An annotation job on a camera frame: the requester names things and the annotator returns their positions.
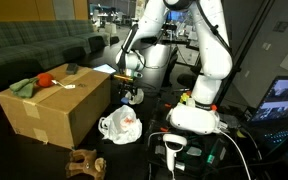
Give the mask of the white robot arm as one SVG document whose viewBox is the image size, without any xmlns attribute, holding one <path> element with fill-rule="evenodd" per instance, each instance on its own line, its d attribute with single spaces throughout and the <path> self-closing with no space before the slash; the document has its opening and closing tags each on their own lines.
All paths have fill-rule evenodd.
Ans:
<svg viewBox="0 0 288 180">
<path fill-rule="evenodd" d="M 141 71 L 145 58 L 134 49 L 134 44 L 157 35 L 170 11 L 191 15 L 202 70 L 191 97 L 198 104 L 212 104 L 232 69 L 222 0 L 148 0 L 143 16 L 129 30 L 115 62 L 121 70 Z"/>
</svg>

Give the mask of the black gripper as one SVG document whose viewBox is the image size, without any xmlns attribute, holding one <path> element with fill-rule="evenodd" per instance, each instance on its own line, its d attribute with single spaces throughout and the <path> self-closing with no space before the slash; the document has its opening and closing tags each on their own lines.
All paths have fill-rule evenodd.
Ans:
<svg viewBox="0 0 288 180">
<path fill-rule="evenodd" d="M 120 94 L 130 92 L 132 95 L 136 95 L 138 90 L 134 83 L 129 81 L 121 81 L 118 84 L 118 89 Z"/>
</svg>

